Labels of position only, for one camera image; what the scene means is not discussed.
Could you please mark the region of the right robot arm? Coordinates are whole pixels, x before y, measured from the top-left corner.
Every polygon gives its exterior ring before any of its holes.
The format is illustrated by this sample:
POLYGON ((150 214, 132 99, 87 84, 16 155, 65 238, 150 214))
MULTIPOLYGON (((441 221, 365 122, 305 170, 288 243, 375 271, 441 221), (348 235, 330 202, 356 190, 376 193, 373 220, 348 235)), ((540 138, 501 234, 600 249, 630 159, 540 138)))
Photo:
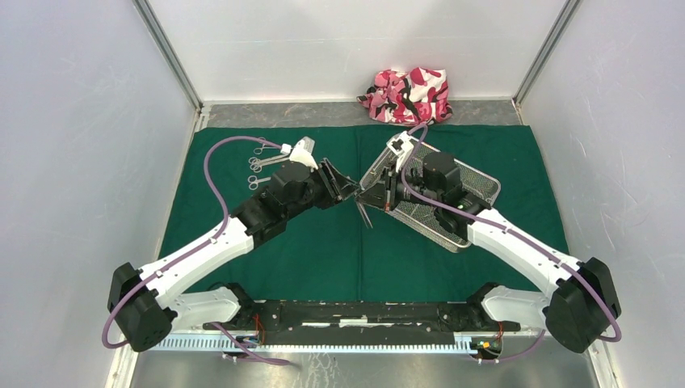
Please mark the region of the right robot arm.
POLYGON ((385 151, 361 179, 361 209, 379 209, 448 251, 480 247, 533 283, 532 291, 486 285, 468 305, 469 324, 497 321, 546 330, 572 352, 617 342, 620 302, 609 267, 542 243, 495 207, 500 184, 445 152, 419 157, 385 151))

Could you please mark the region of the surgical scissors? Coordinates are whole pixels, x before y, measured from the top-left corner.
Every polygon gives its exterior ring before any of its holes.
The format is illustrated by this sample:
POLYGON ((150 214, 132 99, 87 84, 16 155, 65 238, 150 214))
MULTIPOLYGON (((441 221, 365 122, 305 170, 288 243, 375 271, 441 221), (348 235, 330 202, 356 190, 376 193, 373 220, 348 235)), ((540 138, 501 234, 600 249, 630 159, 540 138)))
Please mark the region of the surgical scissors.
POLYGON ((251 191, 256 191, 263 183, 267 183, 271 180, 271 177, 258 177, 257 175, 250 175, 247 178, 248 188, 251 191))
POLYGON ((270 158, 265 158, 265 159, 260 159, 256 157, 252 157, 248 160, 248 163, 250 164, 250 167, 253 169, 258 169, 263 166, 268 166, 272 164, 276 164, 279 162, 284 162, 289 160, 289 157, 287 155, 278 155, 275 157, 270 157, 270 158))

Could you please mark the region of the wire mesh instrument tray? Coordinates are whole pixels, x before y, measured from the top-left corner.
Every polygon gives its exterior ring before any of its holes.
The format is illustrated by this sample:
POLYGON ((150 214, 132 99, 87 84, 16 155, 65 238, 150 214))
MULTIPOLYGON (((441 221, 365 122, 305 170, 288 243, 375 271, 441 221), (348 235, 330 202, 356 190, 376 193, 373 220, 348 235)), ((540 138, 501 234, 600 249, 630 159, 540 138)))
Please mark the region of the wire mesh instrument tray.
MULTIPOLYGON (((453 158, 450 153, 420 144, 417 138, 412 138, 413 152, 398 173, 412 201, 403 201, 390 212, 380 211, 447 251, 462 251, 471 245, 466 231, 469 219, 417 198, 410 191, 415 190, 433 201, 476 215, 494 204, 501 184, 492 176, 453 158)), ((395 170, 395 158, 387 146, 364 174, 360 191, 374 183, 386 167, 395 170)))

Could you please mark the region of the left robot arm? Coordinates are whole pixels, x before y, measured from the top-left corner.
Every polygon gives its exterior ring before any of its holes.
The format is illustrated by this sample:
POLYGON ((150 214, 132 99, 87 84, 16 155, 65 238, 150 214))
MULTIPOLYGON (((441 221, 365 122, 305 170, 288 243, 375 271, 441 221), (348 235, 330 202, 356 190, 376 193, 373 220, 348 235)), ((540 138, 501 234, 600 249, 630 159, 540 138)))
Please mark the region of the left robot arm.
POLYGON ((281 165, 266 184, 209 232, 164 259, 134 268, 129 262, 112 275, 102 341, 112 324, 123 345, 147 351, 172 331, 205 323, 248 327, 254 308, 226 287, 202 293, 187 289, 223 264, 282 234, 289 220, 311 208, 328 209, 356 194, 359 183, 340 173, 328 159, 316 168, 301 162, 281 165))

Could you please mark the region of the surgical forceps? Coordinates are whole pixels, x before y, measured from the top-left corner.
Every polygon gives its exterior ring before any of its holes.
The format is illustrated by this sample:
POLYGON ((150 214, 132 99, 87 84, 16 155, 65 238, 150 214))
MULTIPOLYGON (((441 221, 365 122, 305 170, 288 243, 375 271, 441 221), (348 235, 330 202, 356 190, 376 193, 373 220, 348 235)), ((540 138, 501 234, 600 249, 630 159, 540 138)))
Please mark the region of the surgical forceps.
POLYGON ((256 142, 258 145, 253 149, 254 155, 261 155, 265 150, 278 150, 279 146, 273 142, 267 141, 263 137, 257 137, 256 142))

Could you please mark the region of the green surgical drape cloth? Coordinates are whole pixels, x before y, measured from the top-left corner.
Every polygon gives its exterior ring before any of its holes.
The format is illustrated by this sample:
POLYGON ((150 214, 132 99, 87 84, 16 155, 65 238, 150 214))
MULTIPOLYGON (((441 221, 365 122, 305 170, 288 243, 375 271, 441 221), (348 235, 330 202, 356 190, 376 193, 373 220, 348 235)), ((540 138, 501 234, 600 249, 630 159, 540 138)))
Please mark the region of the green surgical drape cloth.
MULTIPOLYGON (((197 133, 187 154, 162 244, 169 255, 208 232, 222 218, 204 177, 230 209, 250 197, 247 179, 252 137, 292 144, 315 142, 316 159, 328 158, 343 174, 360 179, 398 127, 292 129, 210 128, 197 133)), ((547 245, 566 251, 561 216, 540 149, 527 126, 435 125, 426 141, 498 179, 495 208, 547 245)), ((254 299, 460 302, 487 282, 532 288, 526 277, 478 247, 451 253, 388 214, 370 209, 366 227, 353 200, 310 209, 264 246, 218 268, 193 292, 238 283, 254 299)))

